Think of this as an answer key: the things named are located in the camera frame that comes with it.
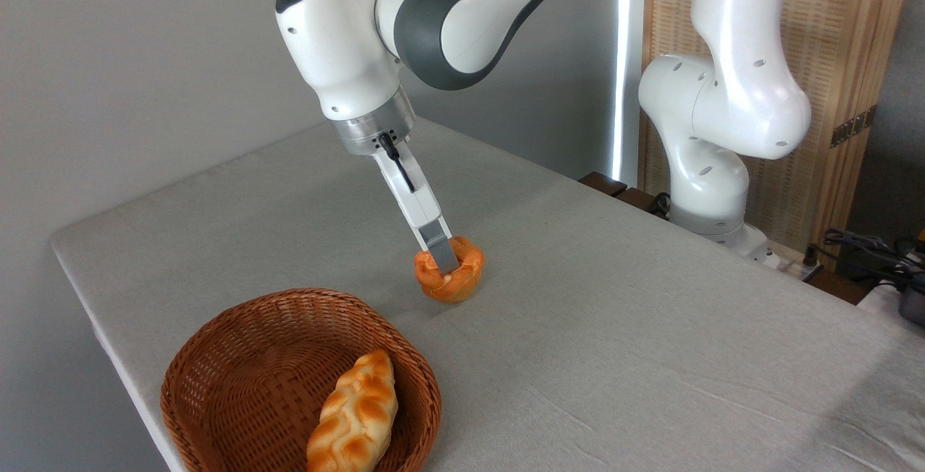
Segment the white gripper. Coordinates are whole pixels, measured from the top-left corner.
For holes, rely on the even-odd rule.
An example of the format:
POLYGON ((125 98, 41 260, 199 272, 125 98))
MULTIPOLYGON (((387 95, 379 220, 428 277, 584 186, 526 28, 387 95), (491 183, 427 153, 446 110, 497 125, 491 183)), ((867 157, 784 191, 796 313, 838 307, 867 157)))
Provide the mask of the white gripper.
POLYGON ((393 146, 397 159, 390 159, 389 152, 379 148, 374 153, 379 170, 390 191, 403 212, 404 218, 418 235, 423 250, 429 252, 442 275, 448 275, 460 267, 459 260, 450 244, 448 225, 442 217, 436 196, 406 142, 393 146))

